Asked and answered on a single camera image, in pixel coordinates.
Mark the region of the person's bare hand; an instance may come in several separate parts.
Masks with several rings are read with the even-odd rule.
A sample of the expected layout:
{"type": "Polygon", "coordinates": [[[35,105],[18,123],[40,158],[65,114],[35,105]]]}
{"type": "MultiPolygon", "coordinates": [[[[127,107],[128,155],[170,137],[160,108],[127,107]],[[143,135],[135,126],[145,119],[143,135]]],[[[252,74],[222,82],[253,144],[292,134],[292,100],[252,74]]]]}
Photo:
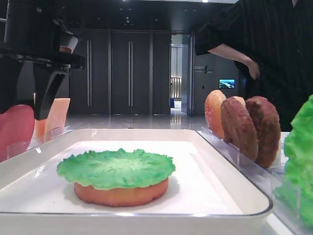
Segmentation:
{"type": "Polygon", "coordinates": [[[260,70],[258,64],[252,59],[248,58],[245,62],[245,65],[248,67],[249,74],[253,80],[256,80],[260,77],[260,70]]]}

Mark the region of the person's bare forearm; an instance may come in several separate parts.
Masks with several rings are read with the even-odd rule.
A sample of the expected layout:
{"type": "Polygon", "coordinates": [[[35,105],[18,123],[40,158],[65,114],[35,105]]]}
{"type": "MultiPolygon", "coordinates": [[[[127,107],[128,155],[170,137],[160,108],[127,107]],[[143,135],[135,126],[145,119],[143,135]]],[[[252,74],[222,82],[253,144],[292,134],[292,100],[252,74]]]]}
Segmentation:
{"type": "Polygon", "coordinates": [[[252,59],[247,55],[237,51],[236,49],[226,44],[221,44],[213,49],[208,50],[208,52],[225,59],[240,62],[246,66],[249,65],[249,63],[252,61],[252,59]]]}

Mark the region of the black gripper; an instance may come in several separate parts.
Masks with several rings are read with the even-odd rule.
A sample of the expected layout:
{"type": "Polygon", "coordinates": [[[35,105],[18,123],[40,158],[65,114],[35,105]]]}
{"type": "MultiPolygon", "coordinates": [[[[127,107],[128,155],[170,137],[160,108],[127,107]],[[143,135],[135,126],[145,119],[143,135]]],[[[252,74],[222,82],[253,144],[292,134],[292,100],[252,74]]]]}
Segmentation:
{"type": "Polygon", "coordinates": [[[81,30],[70,30],[64,17],[58,15],[55,0],[10,0],[5,22],[0,44],[0,113],[17,104],[17,82],[23,66],[18,61],[30,61],[37,63],[33,64],[35,119],[46,119],[66,77],[64,70],[46,65],[82,70],[84,56],[60,51],[61,47],[74,50],[81,30]]]}

